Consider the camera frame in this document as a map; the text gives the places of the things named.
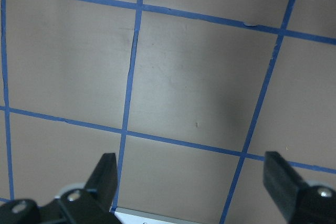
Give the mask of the empty left gripper black right finger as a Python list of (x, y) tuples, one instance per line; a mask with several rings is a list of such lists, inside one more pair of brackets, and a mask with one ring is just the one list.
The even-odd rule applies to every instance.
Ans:
[(335, 223), (335, 189), (307, 181), (276, 151), (266, 151), (263, 185), (286, 223)]

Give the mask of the empty left gripper black left finger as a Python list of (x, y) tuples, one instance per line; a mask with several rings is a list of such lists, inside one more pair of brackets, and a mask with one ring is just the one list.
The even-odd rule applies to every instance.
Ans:
[(116, 155), (104, 153), (83, 188), (42, 207), (32, 199), (9, 201), (1, 205), (1, 223), (117, 223), (110, 212), (116, 189)]

